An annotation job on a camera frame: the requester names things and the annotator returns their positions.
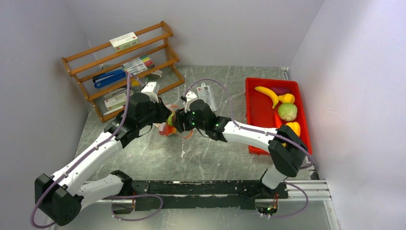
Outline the clear zip bag orange zipper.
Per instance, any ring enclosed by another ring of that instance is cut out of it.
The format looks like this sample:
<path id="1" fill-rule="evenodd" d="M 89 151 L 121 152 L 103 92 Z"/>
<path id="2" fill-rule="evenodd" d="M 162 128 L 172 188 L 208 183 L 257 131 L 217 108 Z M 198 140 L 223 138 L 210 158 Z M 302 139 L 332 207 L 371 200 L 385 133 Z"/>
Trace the clear zip bag orange zipper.
<path id="1" fill-rule="evenodd" d="M 193 131 L 192 131 L 192 130 L 189 131 L 188 134 L 186 134 L 186 131 L 181 133 L 181 132 L 173 125 L 173 122 L 172 122 L 172 120 L 173 120 L 173 118 L 174 118 L 174 116 L 175 116 L 175 111 L 176 111 L 177 109 L 180 109 L 180 107 L 177 106 L 177 105 L 174 105 L 174 104 L 168 104 L 168 105 L 166 105 L 166 107 L 167 107 L 169 110 L 171 110 L 171 112 L 172 112 L 171 116 L 167 119 L 167 121 L 166 121 L 165 123 L 159 123 L 159 124 L 158 124 L 158 123 L 154 123 L 154 124 L 153 124 L 154 126 L 156 126 L 156 127 L 158 128 L 159 134 L 160 134 L 161 136 L 165 136 L 165 137 L 170 136 L 170 135 L 177 135 L 177 136 L 179 136 L 179 137 L 181 137 L 181 138 L 189 138 L 189 137 L 193 134 Z"/>

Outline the red apple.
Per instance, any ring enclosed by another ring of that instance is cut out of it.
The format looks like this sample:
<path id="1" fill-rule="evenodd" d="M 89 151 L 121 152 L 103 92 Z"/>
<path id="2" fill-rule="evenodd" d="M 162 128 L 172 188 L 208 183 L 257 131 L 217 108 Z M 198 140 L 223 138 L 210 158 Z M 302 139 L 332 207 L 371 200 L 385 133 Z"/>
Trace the red apple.
<path id="1" fill-rule="evenodd" d="M 159 134 L 161 136 L 169 136 L 169 135 L 175 134 L 177 132 L 176 128 L 174 128 L 172 126 L 168 126 L 166 124 L 161 124 L 158 127 L 158 130 L 159 130 Z"/>

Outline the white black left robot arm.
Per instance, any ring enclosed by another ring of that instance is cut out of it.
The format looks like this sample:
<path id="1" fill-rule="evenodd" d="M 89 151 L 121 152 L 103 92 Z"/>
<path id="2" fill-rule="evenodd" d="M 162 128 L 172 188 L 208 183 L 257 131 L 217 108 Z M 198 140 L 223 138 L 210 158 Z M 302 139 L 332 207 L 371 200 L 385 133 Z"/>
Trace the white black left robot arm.
<path id="1" fill-rule="evenodd" d="M 133 139 L 142 136 L 140 131 L 154 123 L 164 123 L 172 115 L 160 97 L 152 93 L 136 93 L 126 101 L 124 110 L 101 132 L 94 143 L 71 163 L 51 176 L 41 174 L 34 182 L 35 206 L 31 213 L 31 224 L 36 210 L 40 209 L 54 224 L 64 226 L 90 204 L 104 198 L 135 199 L 139 195 L 133 190 L 133 180 L 120 170 L 105 178 L 86 184 L 86 180 L 112 154 L 123 150 Z"/>

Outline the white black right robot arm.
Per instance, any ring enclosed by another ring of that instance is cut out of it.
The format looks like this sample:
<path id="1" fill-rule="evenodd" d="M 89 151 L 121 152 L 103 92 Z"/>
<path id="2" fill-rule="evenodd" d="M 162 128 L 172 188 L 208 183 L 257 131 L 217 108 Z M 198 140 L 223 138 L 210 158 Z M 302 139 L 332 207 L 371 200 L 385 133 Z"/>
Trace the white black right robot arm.
<path id="1" fill-rule="evenodd" d="M 273 165 L 261 176 L 258 186 L 263 198 L 271 198 L 283 180 L 295 177 L 308 153 L 307 146 L 289 126 L 261 128 L 242 124 L 216 115 L 201 99 L 176 110 L 170 121 L 179 132 L 197 129 L 212 140 L 243 143 L 269 153 Z"/>

